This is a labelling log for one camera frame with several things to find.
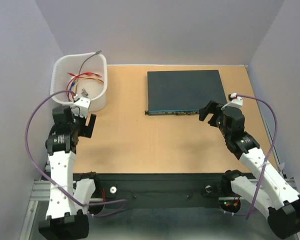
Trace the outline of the small grey transceiver module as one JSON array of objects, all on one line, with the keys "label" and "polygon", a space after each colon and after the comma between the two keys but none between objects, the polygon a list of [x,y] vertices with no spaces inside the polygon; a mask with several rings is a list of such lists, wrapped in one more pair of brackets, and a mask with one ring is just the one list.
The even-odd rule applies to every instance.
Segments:
[{"label": "small grey transceiver module", "polygon": [[85,98],[89,96],[88,92],[84,88],[82,89],[81,95]]}]

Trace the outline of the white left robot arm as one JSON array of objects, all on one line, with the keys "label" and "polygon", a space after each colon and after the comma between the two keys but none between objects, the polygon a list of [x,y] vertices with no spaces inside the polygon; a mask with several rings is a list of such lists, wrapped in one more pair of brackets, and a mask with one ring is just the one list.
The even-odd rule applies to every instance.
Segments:
[{"label": "white left robot arm", "polygon": [[88,204],[101,193],[101,184],[94,172],[73,183],[79,137],[91,138],[96,121],[96,115],[86,121],[88,109],[74,104],[52,110],[54,124],[45,142],[52,181],[45,220],[38,224],[39,233],[47,240],[79,240],[89,234]]}]

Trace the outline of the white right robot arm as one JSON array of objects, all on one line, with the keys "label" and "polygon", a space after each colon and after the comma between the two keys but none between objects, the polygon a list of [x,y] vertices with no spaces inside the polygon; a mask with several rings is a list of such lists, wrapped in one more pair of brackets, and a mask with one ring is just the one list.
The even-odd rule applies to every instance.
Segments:
[{"label": "white right robot arm", "polygon": [[211,114],[208,124],[220,130],[227,149],[245,165],[257,179],[252,183],[240,171],[227,171],[220,182],[225,195],[237,194],[267,220],[270,229],[284,240],[300,232],[300,193],[266,160],[259,143],[245,131],[242,99],[222,105],[210,101],[201,108],[199,120]]}]

